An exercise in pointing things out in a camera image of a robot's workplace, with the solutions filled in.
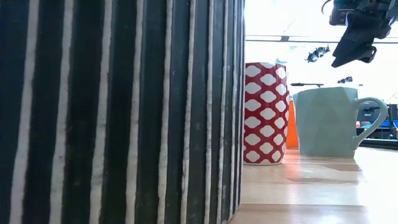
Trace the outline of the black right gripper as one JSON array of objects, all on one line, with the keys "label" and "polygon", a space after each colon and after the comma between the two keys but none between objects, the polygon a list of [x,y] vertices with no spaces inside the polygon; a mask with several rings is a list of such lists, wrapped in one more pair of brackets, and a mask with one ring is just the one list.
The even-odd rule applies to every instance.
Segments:
[{"label": "black right gripper", "polygon": [[386,38],[397,22],[396,0],[354,0],[346,16],[346,30],[336,46],[332,67],[355,60],[370,63],[377,52],[374,39]]}]

